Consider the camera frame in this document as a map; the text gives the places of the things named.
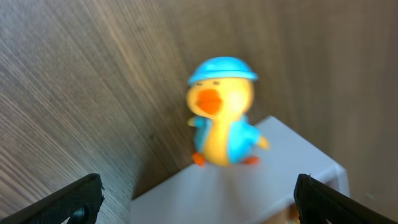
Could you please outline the yellow duck toy blue hat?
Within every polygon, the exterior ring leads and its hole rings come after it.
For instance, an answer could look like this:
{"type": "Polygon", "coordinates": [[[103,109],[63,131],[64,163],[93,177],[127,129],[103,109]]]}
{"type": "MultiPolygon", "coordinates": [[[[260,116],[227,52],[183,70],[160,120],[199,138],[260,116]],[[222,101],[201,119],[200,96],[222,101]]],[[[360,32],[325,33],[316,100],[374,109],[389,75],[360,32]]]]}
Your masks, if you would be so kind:
{"type": "Polygon", "coordinates": [[[187,124],[196,129],[193,162],[216,166],[254,165],[254,147],[269,142],[248,121],[258,75],[243,60],[215,57],[204,61],[188,79],[187,106],[194,114],[187,124]]]}

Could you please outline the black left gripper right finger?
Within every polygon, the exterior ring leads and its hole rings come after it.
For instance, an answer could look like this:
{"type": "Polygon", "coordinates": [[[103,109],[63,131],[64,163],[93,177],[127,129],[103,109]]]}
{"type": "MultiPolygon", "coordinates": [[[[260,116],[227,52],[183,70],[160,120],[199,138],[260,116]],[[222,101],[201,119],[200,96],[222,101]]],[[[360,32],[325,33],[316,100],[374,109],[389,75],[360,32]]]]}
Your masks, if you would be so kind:
{"type": "Polygon", "coordinates": [[[300,224],[397,224],[307,174],[299,174],[294,200],[300,224]]]}

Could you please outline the white box pink inside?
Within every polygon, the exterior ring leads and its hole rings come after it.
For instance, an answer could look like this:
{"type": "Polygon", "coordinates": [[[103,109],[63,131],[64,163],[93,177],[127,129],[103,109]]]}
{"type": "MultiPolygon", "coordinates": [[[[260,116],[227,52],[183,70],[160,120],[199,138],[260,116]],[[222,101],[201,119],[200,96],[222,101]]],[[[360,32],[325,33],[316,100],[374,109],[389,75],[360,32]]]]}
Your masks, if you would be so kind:
{"type": "Polygon", "coordinates": [[[294,202],[299,174],[349,195],[347,171],[283,122],[257,124],[271,149],[254,166],[192,164],[131,202],[131,223],[261,223],[294,202]]]}

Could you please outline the brown plush toy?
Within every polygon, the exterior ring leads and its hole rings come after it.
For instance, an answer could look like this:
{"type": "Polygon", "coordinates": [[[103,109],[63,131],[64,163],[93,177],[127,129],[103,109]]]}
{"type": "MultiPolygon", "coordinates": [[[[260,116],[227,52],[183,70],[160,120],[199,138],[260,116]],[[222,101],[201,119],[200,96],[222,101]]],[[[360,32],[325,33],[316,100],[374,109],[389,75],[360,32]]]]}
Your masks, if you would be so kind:
{"type": "Polygon", "coordinates": [[[296,204],[291,204],[289,207],[281,210],[266,220],[264,224],[300,224],[299,211],[296,204]]]}

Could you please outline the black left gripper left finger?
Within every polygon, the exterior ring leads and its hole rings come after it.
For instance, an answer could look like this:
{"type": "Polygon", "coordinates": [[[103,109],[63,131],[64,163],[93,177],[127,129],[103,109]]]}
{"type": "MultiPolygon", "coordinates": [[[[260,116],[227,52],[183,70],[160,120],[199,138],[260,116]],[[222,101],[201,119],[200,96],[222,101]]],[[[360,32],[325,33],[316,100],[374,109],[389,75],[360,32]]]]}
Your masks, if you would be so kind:
{"type": "Polygon", "coordinates": [[[88,174],[1,220],[2,224],[95,224],[104,201],[99,174],[88,174]]]}

